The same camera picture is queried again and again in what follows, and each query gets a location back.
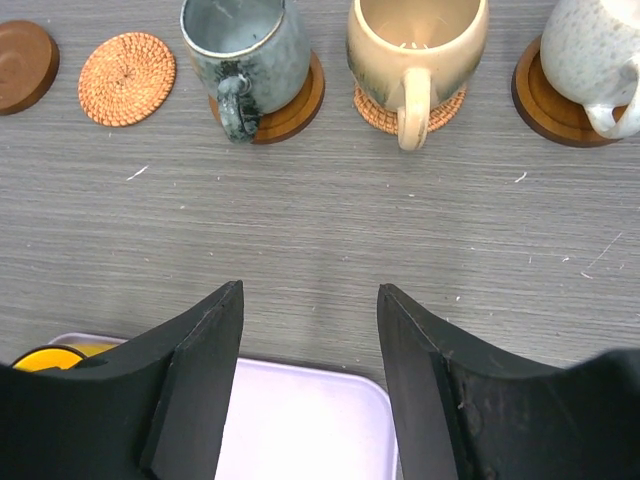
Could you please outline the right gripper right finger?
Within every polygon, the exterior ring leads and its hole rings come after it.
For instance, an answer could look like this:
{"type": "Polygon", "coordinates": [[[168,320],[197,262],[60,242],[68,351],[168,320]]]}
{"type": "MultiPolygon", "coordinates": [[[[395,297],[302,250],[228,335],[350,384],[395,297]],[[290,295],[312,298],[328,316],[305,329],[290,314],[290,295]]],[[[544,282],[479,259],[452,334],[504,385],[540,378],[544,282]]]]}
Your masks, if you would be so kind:
{"type": "Polygon", "coordinates": [[[392,284],[377,322],[407,479],[635,479],[639,353],[562,369],[502,350],[392,284]]]}

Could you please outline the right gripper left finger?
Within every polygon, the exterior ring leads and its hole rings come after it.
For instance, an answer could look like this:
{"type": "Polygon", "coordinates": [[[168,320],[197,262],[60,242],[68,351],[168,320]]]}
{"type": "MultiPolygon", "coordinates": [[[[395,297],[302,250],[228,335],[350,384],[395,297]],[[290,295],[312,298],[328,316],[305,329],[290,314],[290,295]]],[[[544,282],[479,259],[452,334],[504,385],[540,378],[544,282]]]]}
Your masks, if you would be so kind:
{"type": "Polygon", "coordinates": [[[1,369],[5,479],[211,479],[244,322],[243,285],[70,369],[1,369]]]}

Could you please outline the yellow glass mug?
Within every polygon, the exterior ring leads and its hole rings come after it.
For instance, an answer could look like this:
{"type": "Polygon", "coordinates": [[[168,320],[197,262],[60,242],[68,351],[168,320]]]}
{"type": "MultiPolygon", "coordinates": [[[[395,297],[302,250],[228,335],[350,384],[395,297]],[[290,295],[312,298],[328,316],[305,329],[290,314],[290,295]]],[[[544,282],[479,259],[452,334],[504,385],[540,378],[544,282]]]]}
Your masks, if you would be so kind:
{"type": "Polygon", "coordinates": [[[46,369],[67,370],[89,357],[116,347],[113,343],[47,344],[16,359],[11,367],[35,372],[46,369]]]}

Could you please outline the woven rattan coaster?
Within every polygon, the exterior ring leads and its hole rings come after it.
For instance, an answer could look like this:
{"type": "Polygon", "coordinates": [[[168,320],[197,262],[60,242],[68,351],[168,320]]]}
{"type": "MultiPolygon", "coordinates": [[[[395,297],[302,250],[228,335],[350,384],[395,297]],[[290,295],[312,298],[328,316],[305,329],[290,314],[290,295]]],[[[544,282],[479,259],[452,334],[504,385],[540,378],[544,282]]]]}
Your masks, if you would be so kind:
{"type": "MultiPolygon", "coordinates": [[[[460,110],[466,94],[467,85],[464,84],[454,96],[434,108],[430,113],[428,132],[436,131],[451,121],[460,110]]],[[[357,84],[354,84],[353,103],[360,116],[373,128],[397,134],[397,113],[377,105],[357,84]]]]}
{"type": "Polygon", "coordinates": [[[78,100],[87,117],[107,127],[134,125],[153,114],[169,96],[176,60],[158,37],[127,32],[97,47],[78,80],[78,100]]]}

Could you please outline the wooden coaster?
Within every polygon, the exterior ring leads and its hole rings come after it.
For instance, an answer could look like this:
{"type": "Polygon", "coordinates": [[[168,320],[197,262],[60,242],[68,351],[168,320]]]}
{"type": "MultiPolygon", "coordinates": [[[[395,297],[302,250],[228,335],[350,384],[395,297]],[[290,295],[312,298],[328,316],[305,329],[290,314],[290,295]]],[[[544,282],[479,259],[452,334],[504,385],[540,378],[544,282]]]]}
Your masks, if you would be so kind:
{"type": "Polygon", "coordinates": [[[39,24],[11,20],[1,24],[1,115],[35,105],[52,86],[59,48],[39,24]]]}
{"type": "Polygon", "coordinates": [[[294,41],[230,58],[206,59],[201,80],[214,117],[235,144],[282,141],[304,129],[324,96],[324,74],[309,44],[294,41]]]}
{"type": "Polygon", "coordinates": [[[616,143],[597,134],[583,107],[550,85],[541,65],[540,43],[538,36],[529,44],[512,75],[512,99],[523,121],[542,137],[565,146],[595,148],[616,143]]]}

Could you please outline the beige ceramic mug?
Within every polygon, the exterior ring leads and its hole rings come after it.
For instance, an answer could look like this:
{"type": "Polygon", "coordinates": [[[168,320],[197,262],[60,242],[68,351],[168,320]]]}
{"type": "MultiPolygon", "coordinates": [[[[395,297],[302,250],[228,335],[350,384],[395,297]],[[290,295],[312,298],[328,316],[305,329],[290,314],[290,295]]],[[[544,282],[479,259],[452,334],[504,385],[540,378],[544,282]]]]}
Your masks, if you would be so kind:
{"type": "Polygon", "coordinates": [[[401,149],[423,146],[431,111],[474,74],[488,29],[486,0],[352,3],[349,69],[369,99],[397,114],[401,149]]]}

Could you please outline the grey green ceramic mug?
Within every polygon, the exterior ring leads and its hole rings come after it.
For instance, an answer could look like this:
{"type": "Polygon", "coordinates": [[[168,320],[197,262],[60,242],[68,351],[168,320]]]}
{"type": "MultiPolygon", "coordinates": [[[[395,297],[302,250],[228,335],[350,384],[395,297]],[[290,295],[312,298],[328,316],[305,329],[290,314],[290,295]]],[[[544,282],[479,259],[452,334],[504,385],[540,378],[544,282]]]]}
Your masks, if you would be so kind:
{"type": "Polygon", "coordinates": [[[253,141],[262,117],[289,104],[305,83],[311,44],[290,1],[187,0],[180,27],[233,143],[253,141]]]}

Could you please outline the white ceramic mug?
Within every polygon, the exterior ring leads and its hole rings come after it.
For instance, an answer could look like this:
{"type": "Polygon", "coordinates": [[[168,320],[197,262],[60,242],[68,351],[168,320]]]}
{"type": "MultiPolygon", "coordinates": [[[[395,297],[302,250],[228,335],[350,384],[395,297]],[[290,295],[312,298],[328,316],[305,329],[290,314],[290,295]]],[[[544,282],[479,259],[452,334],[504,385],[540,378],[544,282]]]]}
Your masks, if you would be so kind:
{"type": "Polygon", "coordinates": [[[541,36],[550,85],[609,140],[639,132],[639,2],[563,0],[541,36]]]}

